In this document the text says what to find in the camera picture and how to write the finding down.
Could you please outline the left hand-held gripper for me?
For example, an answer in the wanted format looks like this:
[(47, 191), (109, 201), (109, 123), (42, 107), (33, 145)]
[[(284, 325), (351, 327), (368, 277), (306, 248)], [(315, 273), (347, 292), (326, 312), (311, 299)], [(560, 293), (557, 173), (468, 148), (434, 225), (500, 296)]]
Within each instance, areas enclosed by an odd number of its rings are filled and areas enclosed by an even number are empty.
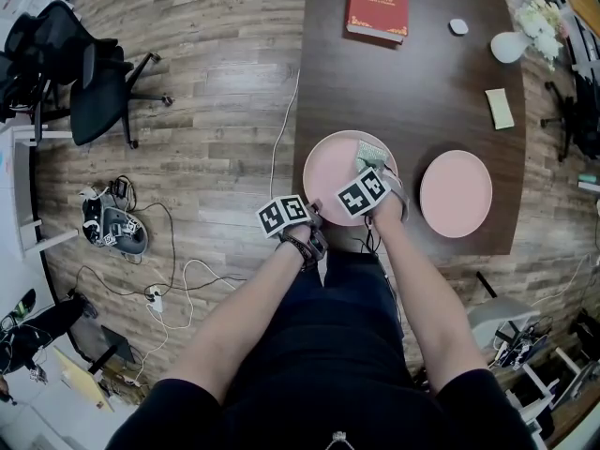
[[(308, 270), (323, 259), (328, 244), (322, 232), (322, 203), (319, 199), (306, 205), (298, 194), (272, 199), (256, 211), (265, 238), (277, 237), (279, 243), (291, 243), (302, 255), (302, 269)], [(305, 225), (310, 229), (306, 242), (290, 234), (289, 229)]]

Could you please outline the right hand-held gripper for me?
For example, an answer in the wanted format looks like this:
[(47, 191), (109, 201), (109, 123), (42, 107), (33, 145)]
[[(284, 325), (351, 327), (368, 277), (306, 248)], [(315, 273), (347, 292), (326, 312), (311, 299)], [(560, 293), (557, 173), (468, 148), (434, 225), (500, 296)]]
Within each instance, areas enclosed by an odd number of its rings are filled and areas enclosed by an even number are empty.
[(359, 157), (358, 175), (336, 193), (336, 199), (350, 218), (370, 214), (390, 194), (401, 202), (400, 218), (405, 221), (409, 212), (409, 197), (401, 180), (381, 158)]

